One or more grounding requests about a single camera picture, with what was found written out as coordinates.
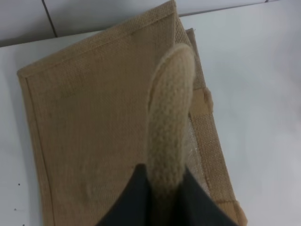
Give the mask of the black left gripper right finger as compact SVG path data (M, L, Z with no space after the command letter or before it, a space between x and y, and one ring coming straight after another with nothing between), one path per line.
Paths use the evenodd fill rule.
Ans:
M173 226L236 226L197 183L188 168L176 193Z

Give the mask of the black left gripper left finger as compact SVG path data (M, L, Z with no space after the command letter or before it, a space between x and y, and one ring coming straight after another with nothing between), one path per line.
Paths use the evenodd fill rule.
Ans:
M151 186L146 166L138 164L122 194L97 225L149 226L150 214Z

